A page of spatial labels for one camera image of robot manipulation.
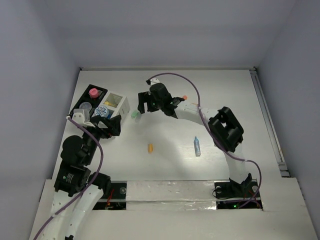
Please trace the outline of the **blue slime jar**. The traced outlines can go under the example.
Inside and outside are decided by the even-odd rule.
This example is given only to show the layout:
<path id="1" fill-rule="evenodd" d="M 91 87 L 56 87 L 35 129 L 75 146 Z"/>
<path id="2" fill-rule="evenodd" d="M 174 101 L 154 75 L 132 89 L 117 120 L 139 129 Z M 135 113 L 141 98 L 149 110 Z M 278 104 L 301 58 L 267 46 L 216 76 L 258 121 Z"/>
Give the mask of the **blue slime jar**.
<path id="1" fill-rule="evenodd" d="M 96 116 L 109 119 L 111 116 L 110 110 L 105 105 L 100 105 L 94 110 Z"/>

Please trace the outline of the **clear jar of clips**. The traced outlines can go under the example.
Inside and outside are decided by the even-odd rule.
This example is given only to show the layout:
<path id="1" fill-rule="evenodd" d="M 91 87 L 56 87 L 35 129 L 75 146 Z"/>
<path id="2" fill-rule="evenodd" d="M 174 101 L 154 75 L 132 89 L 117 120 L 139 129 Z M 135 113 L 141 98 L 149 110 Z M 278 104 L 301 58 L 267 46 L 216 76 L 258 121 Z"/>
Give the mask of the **clear jar of clips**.
<path id="1" fill-rule="evenodd" d="M 79 105 L 79 108 L 90 111 L 92 109 L 92 104 L 90 102 L 85 101 Z"/>

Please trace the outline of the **orange tip clear highlighter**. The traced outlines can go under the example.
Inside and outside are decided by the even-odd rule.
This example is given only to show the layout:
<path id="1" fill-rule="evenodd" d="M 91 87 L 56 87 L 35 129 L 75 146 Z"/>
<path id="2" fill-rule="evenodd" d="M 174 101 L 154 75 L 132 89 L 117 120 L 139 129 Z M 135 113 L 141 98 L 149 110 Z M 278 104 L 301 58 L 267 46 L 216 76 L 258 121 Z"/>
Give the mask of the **orange tip clear highlighter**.
<path id="1" fill-rule="evenodd" d="M 142 116 L 141 115 L 138 115 L 136 118 L 135 118 L 135 122 L 136 123 L 139 123 L 140 120 L 141 120 Z"/>

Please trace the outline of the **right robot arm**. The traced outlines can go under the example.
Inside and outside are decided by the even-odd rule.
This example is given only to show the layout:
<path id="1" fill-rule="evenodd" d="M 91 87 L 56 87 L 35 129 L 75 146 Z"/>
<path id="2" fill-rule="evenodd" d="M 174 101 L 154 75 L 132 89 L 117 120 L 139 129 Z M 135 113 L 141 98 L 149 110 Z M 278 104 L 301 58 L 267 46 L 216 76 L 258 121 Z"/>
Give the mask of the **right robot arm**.
<path id="1" fill-rule="evenodd" d="M 252 175 L 247 171 L 242 153 L 244 129 L 230 108 L 224 106 L 215 110 L 200 107 L 182 97 L 172 97 L 163 83 L 156 83 L 148 91 L 138 93 L 137 110 L 141 114 L 160 110 L 166 116 L 204 126 L 214 145 L 224 152 L 231 192 L 242 196 L 248 191 Z"/>

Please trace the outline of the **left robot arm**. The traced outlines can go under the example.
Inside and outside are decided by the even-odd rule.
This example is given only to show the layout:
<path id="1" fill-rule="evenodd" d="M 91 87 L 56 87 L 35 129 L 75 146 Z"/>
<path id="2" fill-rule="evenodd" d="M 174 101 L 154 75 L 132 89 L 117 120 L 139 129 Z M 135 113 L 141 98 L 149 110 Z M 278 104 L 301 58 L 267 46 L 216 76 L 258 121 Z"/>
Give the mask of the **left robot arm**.
<path id="1" fill-rule="evenodd" d="M 86 120 L 84 112 L 79 111 L 66 119 L 83 135 L 71 135 L 62 143 L 50 216 L 33 237 L 35 240 L 77 239 L 98 200 L 112 192 L 110 176 L 100 172 L 104 161 L 100 140 L 120 135 L 122 117 L 94 116 Z"/>

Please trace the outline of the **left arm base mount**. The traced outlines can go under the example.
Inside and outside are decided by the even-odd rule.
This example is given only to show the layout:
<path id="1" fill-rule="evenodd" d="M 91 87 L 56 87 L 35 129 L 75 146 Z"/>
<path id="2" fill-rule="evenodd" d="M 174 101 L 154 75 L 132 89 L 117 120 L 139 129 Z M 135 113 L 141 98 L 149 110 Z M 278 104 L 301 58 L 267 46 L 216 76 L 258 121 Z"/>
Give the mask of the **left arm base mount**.
<path id="1" fill-rule="evenodd" d="M 126 210 L 127 208 L 127 182 L 112 181 L 110 191 L 107 195 L 103 195 L 95 204 L 93 210 Z"/>

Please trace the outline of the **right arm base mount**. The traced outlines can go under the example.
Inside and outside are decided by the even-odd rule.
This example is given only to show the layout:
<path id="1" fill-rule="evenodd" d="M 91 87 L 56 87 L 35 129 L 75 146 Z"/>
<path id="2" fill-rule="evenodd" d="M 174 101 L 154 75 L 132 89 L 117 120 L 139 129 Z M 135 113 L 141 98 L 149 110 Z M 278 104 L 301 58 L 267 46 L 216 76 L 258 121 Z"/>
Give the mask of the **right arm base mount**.
<path id="1" fill-rule="evenodd" d="M 218 210 L 263 209 L 259 183 L 249 173 L 242 183 L 231 179 L 214 183 L 212 196 L 216 199 Z"/>

